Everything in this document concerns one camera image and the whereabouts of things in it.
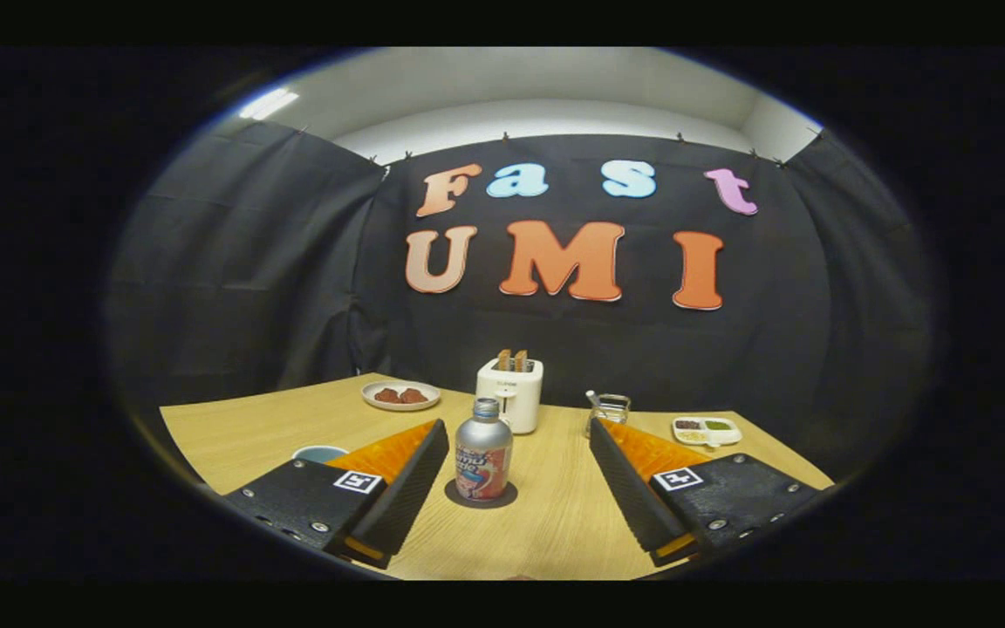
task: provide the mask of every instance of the table surface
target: table surface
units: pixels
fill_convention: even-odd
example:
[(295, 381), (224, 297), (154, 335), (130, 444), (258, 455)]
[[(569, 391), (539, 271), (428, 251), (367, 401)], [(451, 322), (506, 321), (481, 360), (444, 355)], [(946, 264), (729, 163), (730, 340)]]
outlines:
[[(627, 528), (584, 437), (591, 406), (583, 398), (578, 400), (583, 407), (542, 406), (538, 429), (514, 438), (510, 480), (519, 489), (518, 499), (477, 509), (444, 495), (444, 485), (455, 474), (452, 439), (470, 417), (473, 394), (442, 389), (435, 406), (395, 413), (363, 400), (363, 386), (384, 380), (395, 378), (363, 374), (254, 397), (168, 406), (161, 413), (185, 458), (219, 493), (232, 492), (281, 465), (300, 446), (335, 445), (354, 452), (411, 426), (443, 419), (450, 446), (447, 461), (401, 552), (386, 570), (376, 570), (387, 576), (627, 580), (658, 572)], [(692, 449), (711, 457), (749, 453), (814, 488), (832, 485), (820, 469), (738, 413), (631, 410), (626, 425), (674, 441), (670, 421), (678, 416), (729, 418), (743, 432), (738, 444)]]

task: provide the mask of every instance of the plate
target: plate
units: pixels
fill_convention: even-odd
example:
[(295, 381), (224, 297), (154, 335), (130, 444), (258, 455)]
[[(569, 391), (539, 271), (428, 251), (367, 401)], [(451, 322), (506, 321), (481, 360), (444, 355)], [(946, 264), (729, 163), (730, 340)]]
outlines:
[[(420, 403), (387, 403), (385, 401), (378, 401), (374, 396), (379, 394), (384, 388), (393, 389), (398, 394), (405, 393), (408, 388), (415, 388), (421, 391), (421, 394), (426, 397), (426, 401), (421, 401)], [(414, 381), (376, 381), (364, 386), (362, 392), (363, 400), (370, 403), (370, 405), (375, 406), (375, 408), (382, 408), (383, 410), (392, 410), (395, 413), (411, 413), (413, 410), (424, 410), (430, 406), (435, 406), (436, 402), (440, 401), (440, 390), (438, 388)]]
[(722, 446), (737, 444), (743, 438), (739, 426), (721, 417), (676, 417), (672, 422), (673, 438), (685, 445)]

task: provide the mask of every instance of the orange letter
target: orange letter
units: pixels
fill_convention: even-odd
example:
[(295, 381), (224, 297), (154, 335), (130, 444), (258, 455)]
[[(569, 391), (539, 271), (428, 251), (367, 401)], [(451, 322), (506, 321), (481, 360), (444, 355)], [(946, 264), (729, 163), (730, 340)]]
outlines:
[(426, 176), (426, 203), (418, 209), (418, 218), (455, 207), (455, 202), (449, 200), (447, 194), (452, 192), (453, 196), (462, 195), (467, 191), (467, 177), (476, 176), (482, 171), (477, 163), (469, 163), (461, 168)]
[(689, 309), (719, 309), (724, 299), (716, 294), (716, 251), (724, 247), (724, 240), (693, 231), (677, 231), (673, 239), (684, 251), (681, 289), (673, 294), (673, 302)]
[(447, 267), (443, 274), (429, 274), (429, 250), (436, 231), (418, 231), (406, 238), (410, 253), (406, 255), (406, 282), (422, 293), (438, 294), (455, 287), (463, 278), (467, 261), (467, 240), (475, 235), (475, 227), (451, 227), (444, 231), (447, 238)]
[(530, 296), (538, 291), (531, 276), (534, 266), (550, 294), (557, 294), (573, 270), (578, 277), (569, 294), (587, 300), (618, 300), (623, 290), (615, 285), (615, 246), (626, 230), (614, 222), (589, 222), (562, 248), (550, 226), (541, 220), (520, 220), (507, 227), (514, 235), (511, 275), (499, 283), (504, 294)]

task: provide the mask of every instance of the black curtain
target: black curtain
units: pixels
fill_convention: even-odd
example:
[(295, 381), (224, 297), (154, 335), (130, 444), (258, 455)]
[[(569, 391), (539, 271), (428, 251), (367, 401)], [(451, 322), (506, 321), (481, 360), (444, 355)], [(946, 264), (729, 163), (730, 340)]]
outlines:
[[(546, 136), (474, 144), (398, 162), (376, 194), (360, 249), (353, 335), (364, 369), (473, 391), (500, 349), (546, 363), (542, 400), (585, 406), (584, 391), (622, 393), (652, 411), (734, 409), (840, 478), (885, 441), (876, 417), (910, 402), (929, 350), (926, 297), (910, 223), (852, 156), (822, 140), (790, 166), (714, 147), (631, 136)], [(602, 164), (641, 161), (657, 190), (607, 194)], [(467, 164), (454, 207), (418, 217), (427, 176)], [(542, 195), (494, 198), (495, 171), (546, 168)], [(747, 183), (754, 215), (723, 202), (706, 176)], [(622, 297), (603, 302), (502, 294), (516, 221), (546, 222), (559, 240), (589, 222), (625, 228), (615, 250)], [(446, 267), (451, 227), (474, 226), (458, 285), (424, 294), (408, 285), (407, 235), (433, 230), (431, 273)], [(675, 306), (677, 231), (723, 240), (719, 309)], [(576, 280), (572, 275), (569, 282)]]
[(273, 123), (200, 136), (129, 214), (104, 302), (113, 379), (157, 407), (355, 375), (351, 275), (383, 168)]
[[(812, 413), (790, 445), (825, 472), (853, 472), (910, 430), (913, 403), (949, 350), (947, 287), (932, 226), (900, 189), (824, 131), (785, 168), (809, 212), (829, 270), (829, 351)], [(746, 403), (751, 414), (767, 413)]]

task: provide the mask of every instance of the toaster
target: toaster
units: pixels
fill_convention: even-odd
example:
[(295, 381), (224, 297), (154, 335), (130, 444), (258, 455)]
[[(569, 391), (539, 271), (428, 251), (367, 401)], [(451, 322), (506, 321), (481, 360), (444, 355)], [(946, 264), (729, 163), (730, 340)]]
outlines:
[(542, 405), (542, 362), (527, 359), (526, 371), (498, 371), (497, 363), (495, 358), (479, 369), (475, 397), (497, 399), (499, 420), (511, 426), (511, 432), (534, 432)]

